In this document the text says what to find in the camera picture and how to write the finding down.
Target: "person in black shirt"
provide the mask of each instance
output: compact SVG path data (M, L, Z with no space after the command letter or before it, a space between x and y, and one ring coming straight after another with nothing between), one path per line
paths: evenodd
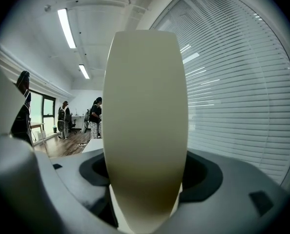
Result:
M30 74L28 71L22 71L20 74L16 87L25 97L25 102L22 105L17 117L13 123L11 133L14 137L20 138L28 142L33 147L31 128L30 128L30 101L31 93L29 91Z
M68 108L68 101L64 101L62 104L62 107L59 108L58 113L60 111L60 109L63 109L65 111L65 120L64 120L64 128L62 131L62 136L58 136L58 138L61 139L68 139L69 136L69 121L71 120L70 118L70 110Z
M90 139L98 138L98 133L100 133L102 137L102 124L101 124L101 114L102 114L102 98L98 97L90 110L90 128L91 128L91 136Z

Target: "ceiling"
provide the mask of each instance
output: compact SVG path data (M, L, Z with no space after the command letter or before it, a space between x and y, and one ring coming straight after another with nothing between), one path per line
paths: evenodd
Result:
M25 17L41 38L49 59L58 61L73 78L104 78L107 56L117 31L135 30L152 0L25 0ZM67 8L76 49L70 49L57 11Z

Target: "cream-colored oval object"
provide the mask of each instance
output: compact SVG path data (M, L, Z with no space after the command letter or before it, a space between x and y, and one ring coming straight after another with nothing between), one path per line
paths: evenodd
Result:
M117 32L103 92L106 166L118 205L135 233L167 220L186 161L188 106L174 33Z

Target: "white venetian blind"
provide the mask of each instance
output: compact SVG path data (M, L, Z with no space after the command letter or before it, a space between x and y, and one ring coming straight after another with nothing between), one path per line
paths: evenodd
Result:
M251 163L280 184L290 166L290 61L268 25L239 0L178 0L152 28L179 41L188 147Z

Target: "office chair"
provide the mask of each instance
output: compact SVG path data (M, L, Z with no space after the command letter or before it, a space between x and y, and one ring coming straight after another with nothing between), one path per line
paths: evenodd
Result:
M74 123L72 123L72 120L70 121L69 123L69 132L74 132L74 134L77 133L77 130L76 129L72 129L76 126L76 119L74 119Z

